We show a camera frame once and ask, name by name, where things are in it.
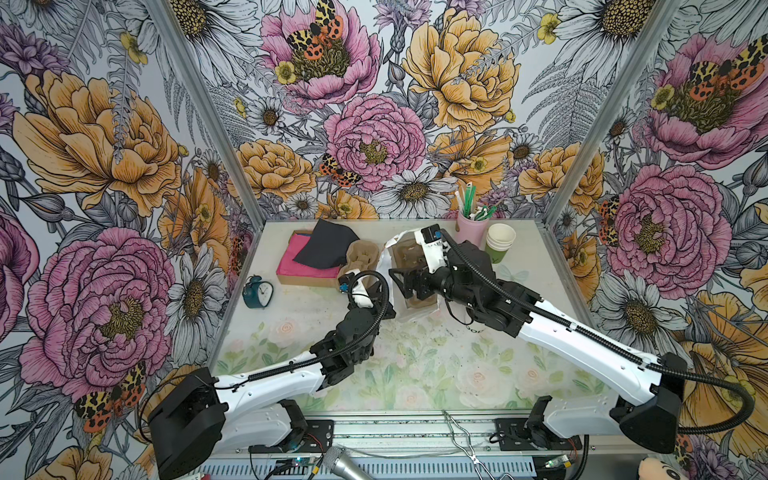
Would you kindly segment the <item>white patterned paper gift bag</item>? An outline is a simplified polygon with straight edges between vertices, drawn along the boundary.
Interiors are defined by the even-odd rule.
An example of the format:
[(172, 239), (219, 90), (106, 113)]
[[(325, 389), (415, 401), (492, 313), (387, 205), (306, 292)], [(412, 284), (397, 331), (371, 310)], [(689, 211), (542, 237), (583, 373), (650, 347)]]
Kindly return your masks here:
[(417, 243), (416, 229), (398, 234), (385, 244), (379, 261), (379, 270), (387, 276), (390, 296), (396, 312), (395, 320), (401, 323), (426, 317), (438, 309), (438, 297), (433, 294), (420, 300), (416, 294), (406, 299), (398, 284), (389, 276), (389, 270), (412, 269), (427, 266), (422, 246)]

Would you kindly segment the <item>brown pulp cup carrier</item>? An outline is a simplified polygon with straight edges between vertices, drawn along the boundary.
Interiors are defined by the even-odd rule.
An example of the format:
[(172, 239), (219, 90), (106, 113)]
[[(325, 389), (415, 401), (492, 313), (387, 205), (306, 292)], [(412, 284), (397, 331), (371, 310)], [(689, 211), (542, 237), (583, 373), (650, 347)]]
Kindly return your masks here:
[[(391, 248), (391, 253), (396, 268), (411, 269), (427, 266), (423, 249), (414, 238), (401, 239)], [(419, 300), (416, 295), (413, 295), (411, 298), (405, 299), (404, 302), (411, 309), (426, 308), (436, 304), (436, 296)]]

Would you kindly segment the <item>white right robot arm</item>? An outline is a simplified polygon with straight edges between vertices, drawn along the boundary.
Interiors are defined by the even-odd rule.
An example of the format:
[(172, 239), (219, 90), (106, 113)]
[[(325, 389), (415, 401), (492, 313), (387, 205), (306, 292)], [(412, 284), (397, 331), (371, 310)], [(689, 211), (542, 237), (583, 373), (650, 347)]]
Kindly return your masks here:
[[(406, 230), (402, 241), (417, 247), (411, 268), (392, 266), (389, 275), (405, 299), (441, 299), (448, 312), (463, 309), (459, 322), (543, 347), (601, 380), (607, 393), (576, 400), (537, 399), (523, 428), (538, 445), (548, 438), (622, 434), (656, 453), (673, 451), (678, 435), (726, 433), (755, 409), (748, 390), (735, 381), (697, 374), (676, 354), (657, 356), (622, 344), (568, 316), (537, 292), (497, 278), (489, 255), (470, 242), (458, 243), (437, 224)], [(726, 390), (739, 399), (735, 412), (710, 425), (684, 427), (680, 415), (686, 386)]]

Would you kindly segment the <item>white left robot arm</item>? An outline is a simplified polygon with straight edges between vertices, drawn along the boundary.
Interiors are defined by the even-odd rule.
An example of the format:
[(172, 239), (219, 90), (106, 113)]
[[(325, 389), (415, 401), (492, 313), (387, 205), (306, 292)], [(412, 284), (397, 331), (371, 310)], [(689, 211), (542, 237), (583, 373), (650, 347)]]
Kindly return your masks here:
[(286, 362), (219, 377), (203, 367), (168, 380), (147, 419), (158, 477), (180, 478), (226, 450), (296, 450), (307, 424), (295, 397), (348, 378), (372, 356), (382, 321), (395, 315), (388, 282), (375, 270), (353, 275), (347, 297), (335, 329)]

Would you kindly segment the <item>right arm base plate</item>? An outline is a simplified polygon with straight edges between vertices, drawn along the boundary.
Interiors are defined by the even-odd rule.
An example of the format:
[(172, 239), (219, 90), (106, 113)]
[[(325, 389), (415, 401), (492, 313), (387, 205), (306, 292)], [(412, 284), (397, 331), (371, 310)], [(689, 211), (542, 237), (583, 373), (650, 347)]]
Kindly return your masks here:
[(558, 437), (543, 424), (530, 428), (522, 417), (501, 417), (494, 420), (494, 432), (488, 438), (501, 451), (580, 451), (579, 436)]

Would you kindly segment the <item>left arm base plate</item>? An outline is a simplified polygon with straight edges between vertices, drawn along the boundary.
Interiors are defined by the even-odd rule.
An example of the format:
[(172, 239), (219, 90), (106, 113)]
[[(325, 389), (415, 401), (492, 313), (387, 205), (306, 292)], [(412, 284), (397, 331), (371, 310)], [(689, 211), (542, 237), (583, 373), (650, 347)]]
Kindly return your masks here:
[(251, 445), (251, 454), (277, 453), (324, 453), (333, 444), (335, 422), (330, 419), (314, 419), (304, 424), (292, 425), (288, 435), (274, 446)]

